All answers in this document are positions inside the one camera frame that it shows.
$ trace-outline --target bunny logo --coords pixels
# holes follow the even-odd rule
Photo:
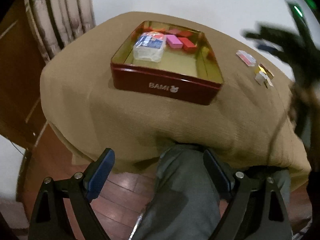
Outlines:
[[[176,92],[178,92],[178,87],[175,87],[175,86],[171,86],[171,88],[170,88],[170,92],[172,92],[172,93],[176,93]]]

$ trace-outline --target packaged item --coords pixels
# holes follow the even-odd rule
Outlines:
[[[148,32],[143,33],[133,46],[133,57],[135,59],[160,62],[166,37],[162,33]]]
[[[179,39],[172,34],[167,34],[165,36],[167,38],[167,43],[169,44],[169,46],[173,49],[181,49],[183,46],[183,43],[181,41],[179,41]]]
[[[256,65],[256,59],[250,54],[246,53],[244,50],[238,50],[236,53],[240,59],[249,67],[254,67]]]

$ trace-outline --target table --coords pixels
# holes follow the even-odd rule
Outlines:
[[[110,59],[144,20],[168,22],[205,33],[224,85],[209,106],[113,87]],[[245,50],[275,75],[274,88],[260,86],[237,56]],[[44,114],[74,154],[74,164],[96,160],[106,147],[116,171],[142,172],[175,141],[214,147],[239,168],[288,167],[292,189],[310,170],[302,142],[287,117],[291,81],[262,55],[209,27],[167,15],[129,12],[95,27],[60,52],[43,70]]]

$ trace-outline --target curtain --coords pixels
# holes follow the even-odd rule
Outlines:
[[[31,31],[48,63],[95,26],[91,0],[24,0]]]

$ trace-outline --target black cable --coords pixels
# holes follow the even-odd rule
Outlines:
[[[18,152],[20,152],[21,154],[22,154],[22,156],[24,157],[24,154],[13,144],[13,142],[12,141],[10,141],[11,142],[11,144],[13,145],[13,147],[15,147],[16,149],[17,149],[17,151]]]

